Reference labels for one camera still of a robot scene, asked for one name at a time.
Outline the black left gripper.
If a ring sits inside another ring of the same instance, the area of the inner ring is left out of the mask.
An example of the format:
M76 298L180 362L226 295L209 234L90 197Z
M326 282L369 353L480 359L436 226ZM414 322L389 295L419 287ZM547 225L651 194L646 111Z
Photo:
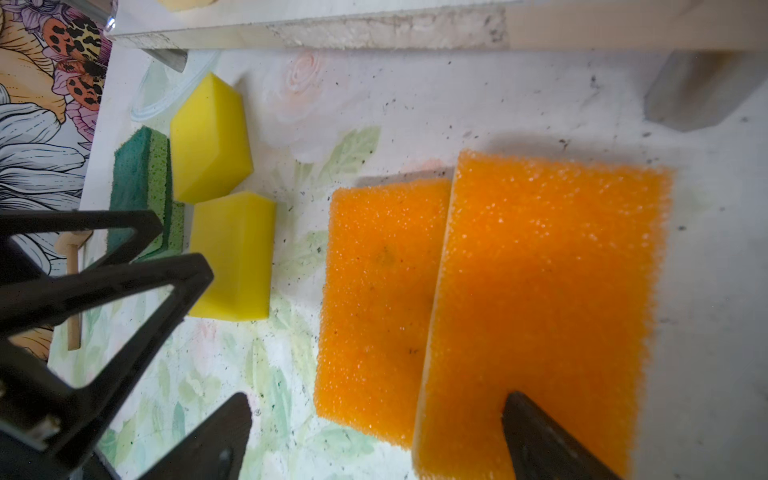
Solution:
M204 256L99 266L1 288L1 477L117 479L96 444L213 280ZM169 285L171 293L89 384L73 388L9 337Z

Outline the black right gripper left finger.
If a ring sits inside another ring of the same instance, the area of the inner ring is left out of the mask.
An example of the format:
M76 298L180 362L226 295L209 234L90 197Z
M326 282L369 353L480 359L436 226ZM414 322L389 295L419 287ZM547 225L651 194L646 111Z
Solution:
M142 479L238 479L252 426L238 392L159 460Z

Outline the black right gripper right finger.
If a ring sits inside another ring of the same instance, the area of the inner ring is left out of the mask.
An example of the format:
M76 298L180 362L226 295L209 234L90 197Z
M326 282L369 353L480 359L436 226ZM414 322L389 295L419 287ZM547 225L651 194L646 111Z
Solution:
M502 426L517 479L620 479L520 391L507 396Z

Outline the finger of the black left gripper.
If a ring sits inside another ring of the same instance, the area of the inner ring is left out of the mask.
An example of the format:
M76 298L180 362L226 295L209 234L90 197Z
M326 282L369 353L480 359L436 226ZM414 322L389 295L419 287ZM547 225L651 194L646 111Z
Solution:
M115 251L102 256L94 268L129 263L163 232L163 225L151 210L1 211L3 241L21 234L111 229L129 229L131 236Z

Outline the orange sponge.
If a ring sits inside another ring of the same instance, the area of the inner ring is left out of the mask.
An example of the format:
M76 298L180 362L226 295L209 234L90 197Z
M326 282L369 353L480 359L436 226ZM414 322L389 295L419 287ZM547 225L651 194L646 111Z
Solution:
M630 472L673 181L461 152L411 448L421 478L513 478L501 418L517 390Z
M331 197L314 405L410 449L451 182L344 188Z

